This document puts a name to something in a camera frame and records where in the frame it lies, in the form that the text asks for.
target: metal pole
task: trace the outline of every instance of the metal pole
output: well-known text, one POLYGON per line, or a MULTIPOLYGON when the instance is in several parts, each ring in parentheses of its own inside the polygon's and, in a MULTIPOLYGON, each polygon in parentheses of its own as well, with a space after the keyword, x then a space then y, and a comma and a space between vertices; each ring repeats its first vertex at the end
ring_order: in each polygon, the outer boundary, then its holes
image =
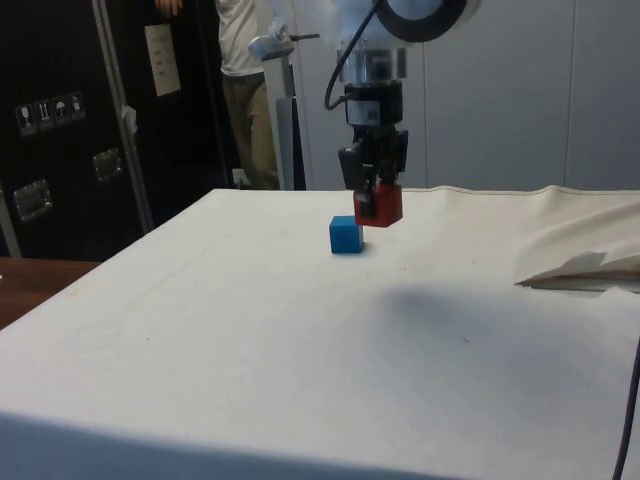
POLYGON ((142 176, 140 167, 140 158, 136 148, 136 141, 133 134, 128 130, 122 117, 122 109, 127 105, 122 76, 120 75, 120 67, 115 52, 115 45, 111 33, 111 25, 109 23, 109 13, 105 0, 92 0, 93 13, 98 28, 98 36, 100 37, 100 47, 104 56, 105 68, 111 87, 111 96, 120 130, 120 137, 124 146, 124 154, 129 167, 129 177, 133 187, 133 193, 136 198, 136 206, 138 216, 142 226, 143 233, 147 234, 153 230, 153 217, 151 216, 151 207, 149 206, 149 198, 142 176))

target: khaki pants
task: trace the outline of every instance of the khaki pants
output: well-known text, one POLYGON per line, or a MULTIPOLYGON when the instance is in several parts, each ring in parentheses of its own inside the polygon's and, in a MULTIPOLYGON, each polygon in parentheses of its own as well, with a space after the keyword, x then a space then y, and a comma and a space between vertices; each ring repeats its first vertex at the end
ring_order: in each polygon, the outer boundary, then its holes
POLYGON ((223 75, 223 88, 240 165, 251 186, 256 190, 277 190, 278 171, 264 76, 223 75))

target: white shirt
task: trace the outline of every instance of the white shirt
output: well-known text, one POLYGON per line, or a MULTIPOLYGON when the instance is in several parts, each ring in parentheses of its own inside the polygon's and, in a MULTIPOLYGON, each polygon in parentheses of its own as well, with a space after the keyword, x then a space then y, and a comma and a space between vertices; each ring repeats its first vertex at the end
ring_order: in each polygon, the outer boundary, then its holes
POLYGON ((249 53, 249 43, 258 36, 254 0, 216 0, 220 16, 222 72, 240 77, 262 72, 261 62, 249 53))

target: sticker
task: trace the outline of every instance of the sticker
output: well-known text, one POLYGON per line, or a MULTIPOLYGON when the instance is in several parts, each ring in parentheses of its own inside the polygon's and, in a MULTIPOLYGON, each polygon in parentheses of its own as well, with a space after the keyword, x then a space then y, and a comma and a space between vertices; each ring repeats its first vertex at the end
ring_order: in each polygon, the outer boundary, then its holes
POLYGON ((348 100, 347 121, 350 125, 367 127, 380 125, 380 102, 372 100, 348 100))
POLYGON ((56 121, 49 100, 40 100, 33 104, 35 110, 36 121, 40 130, 49 130, 56 126, 56 121))
POLYGON ((38 133, 38 124, 33 114, 33 105, 20 105, 16 107, 18 126, 23 137, 38 133))
POLYGON ((161 97, 181 90, 171 26, 169 24, 150 25, 144 27, 144 32, 147 37, 156 95, 161 97))
POLYGON ((80 92, 69 94, 69 109, 71 111, 71 120, 82 120, 87 116, 84 110, 84 101, 80 92))
POLYGON ((57 125, 66 125, 71 121, 69 99, 66 96, 56 97, 51 101, 57 125))

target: black door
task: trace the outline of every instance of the black door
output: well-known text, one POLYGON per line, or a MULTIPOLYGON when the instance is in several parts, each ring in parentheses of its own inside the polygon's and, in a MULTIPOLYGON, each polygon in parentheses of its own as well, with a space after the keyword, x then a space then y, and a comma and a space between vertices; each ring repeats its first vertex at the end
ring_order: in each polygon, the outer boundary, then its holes
POLYGON ((229 155, 219 134, 219 60, 212 0, 184 2, 172 20, 154 0, 106 0, 127 103, 137 111, 136 144, 154 222, 173 217, 224 187, 229 155), (180 90, 158 96, 145 27, 169 25, 180 90))
POLYGON ((0 180, 25 257, 104 260, 141 235, 91 2, 0 16, 0 180))

